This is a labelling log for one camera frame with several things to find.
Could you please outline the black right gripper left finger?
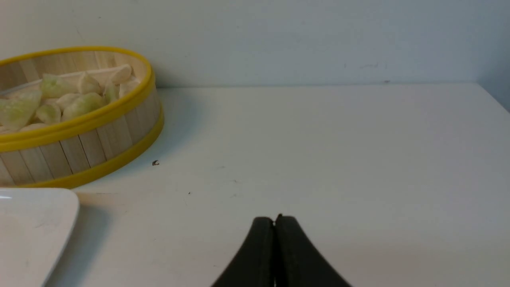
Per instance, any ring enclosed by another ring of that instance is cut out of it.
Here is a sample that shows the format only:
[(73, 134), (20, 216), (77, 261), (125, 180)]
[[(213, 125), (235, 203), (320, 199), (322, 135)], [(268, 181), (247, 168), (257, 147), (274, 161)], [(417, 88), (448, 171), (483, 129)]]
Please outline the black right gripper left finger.
[(273, 220), (256, 217), (231, 262), (213, 287), (273, 287)]

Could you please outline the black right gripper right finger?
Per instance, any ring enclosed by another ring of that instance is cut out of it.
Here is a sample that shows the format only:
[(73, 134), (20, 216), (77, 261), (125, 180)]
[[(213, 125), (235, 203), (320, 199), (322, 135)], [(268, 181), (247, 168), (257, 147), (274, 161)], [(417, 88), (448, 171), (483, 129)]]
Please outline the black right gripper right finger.
[(308, 238), (297, 219), (279, 214), (275, 284), (277, 287), (349, 287)]

